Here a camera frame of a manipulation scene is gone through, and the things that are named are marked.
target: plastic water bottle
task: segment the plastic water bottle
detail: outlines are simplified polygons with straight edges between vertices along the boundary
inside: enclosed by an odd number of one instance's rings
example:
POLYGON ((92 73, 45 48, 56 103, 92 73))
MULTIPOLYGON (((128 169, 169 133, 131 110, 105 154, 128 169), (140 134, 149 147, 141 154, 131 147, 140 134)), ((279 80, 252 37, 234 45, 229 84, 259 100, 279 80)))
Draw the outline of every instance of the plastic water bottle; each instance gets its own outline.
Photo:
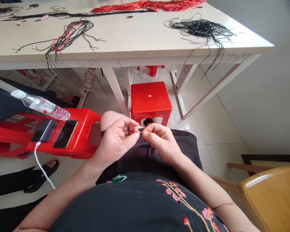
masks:
POLYGON ((23 104, 28 108, 47 114, 53 118, 66 121, 71 117, 68 111, 43 97, 29 95, 21 90, 14 90, 11 95, 22 100, 23 104))

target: charging cable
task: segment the charging cable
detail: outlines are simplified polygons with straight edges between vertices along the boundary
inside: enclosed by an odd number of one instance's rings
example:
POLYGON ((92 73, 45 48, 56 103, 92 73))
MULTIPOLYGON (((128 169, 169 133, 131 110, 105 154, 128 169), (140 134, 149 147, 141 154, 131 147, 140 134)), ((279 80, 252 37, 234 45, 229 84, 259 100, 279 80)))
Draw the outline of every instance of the charging cable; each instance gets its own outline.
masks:
POLYGON ((48 180, 48 182, 51 184, 51 186, 53 187, 53 189, 56 189, 54 184, 52 183, 52 181, 48 178, 48 176, 46 175, 46 172, 44 171, 44 169, 42 168, 39 160, 38 160, 38 156, 36 154, 36 149, 38 148, 38 146, 41 144, 41 142, 37 142, 35 144, 35 149, 34 149, 34 156, 35 156, 35 159, 36 159, 36 162, 38 163, 38 166, 40 167, 41 171, 43 172, 43 174, 45 175, 46 179, 48 180))

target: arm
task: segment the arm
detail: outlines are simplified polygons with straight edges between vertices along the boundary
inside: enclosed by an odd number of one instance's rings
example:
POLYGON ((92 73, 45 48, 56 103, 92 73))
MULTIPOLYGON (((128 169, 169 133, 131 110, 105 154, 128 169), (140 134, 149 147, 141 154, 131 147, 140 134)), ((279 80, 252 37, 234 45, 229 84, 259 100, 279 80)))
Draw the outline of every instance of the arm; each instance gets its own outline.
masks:
POLYGON ((41 201, 14 232, 47 231, 76 197, 95 186, 105 168, 119 160, 137 142, 140 136, 138 125, 129 118, 120 118, 110 125, 94 156, 41 201))
POLYGON ((169 128, 153 123, 143 130, 143 137, 175 168, 194 194, 218 213, 230 231, 260 232, 227 192, 181 152, 169 128))

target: smartphone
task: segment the smartphone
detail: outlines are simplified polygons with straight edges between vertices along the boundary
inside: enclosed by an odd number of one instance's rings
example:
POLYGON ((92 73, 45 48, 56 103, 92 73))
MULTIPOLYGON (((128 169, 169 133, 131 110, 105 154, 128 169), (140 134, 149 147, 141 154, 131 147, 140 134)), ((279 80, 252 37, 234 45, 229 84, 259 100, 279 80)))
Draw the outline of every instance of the smartphone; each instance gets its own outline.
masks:
POLYGON ((77 123, 78 121, 75 120, 67 120, 65 122, 56 142, 54 143, 54 148, 66 148, 69 145, 77 123))

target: red stool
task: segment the red stool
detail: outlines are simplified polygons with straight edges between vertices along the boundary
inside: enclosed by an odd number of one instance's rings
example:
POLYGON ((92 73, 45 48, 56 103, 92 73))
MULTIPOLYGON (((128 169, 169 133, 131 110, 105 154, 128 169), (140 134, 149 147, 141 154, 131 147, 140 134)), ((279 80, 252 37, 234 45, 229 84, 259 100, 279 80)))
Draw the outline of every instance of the red stool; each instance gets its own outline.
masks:
POLYGON ((157 69, 158 69, 159 65, 157 65, 157 66, 145 66, 145 67, 150 69, 150 76, 152 76, 152 77, 156 76, 157 69))
MULTIPOLYGON (((61 128, 65 121, 59 121, 57 129, 48 143, 41 143, 37 151, 46 152, 53 155, 69 156, 74 159, 90 159, 97 150, 97 146, 89 144, 89 137, 92 127, 96 121, 101 121, 101 116, 90 109, 66 109, 71 114, 70 120, 77 120, 74 133, 66 148, 54 148, 53 145, 57 140, 61 128)), ((27 149, 34 151, 35 142, 29 142, 27 149)))
POLYGON ((19 113, 18 115, 27 118, 15 123, 7 121, 0 123, 0 156, 2 157, 25 159, 26 157, 19 155, 28 151, 26 146, 33 136, 32 133, 27 133, 32 127, 26 126, 26 124, 38 121, 39 125, 43 119, 43 117, 31 113, 19 113), (22 146, 10 151, 12 143, 22 146))
POLYGON ((131 85, 131 118, 139 124, 145 118, 162 117, 166 126, 172 109, 164 82, 131 85))

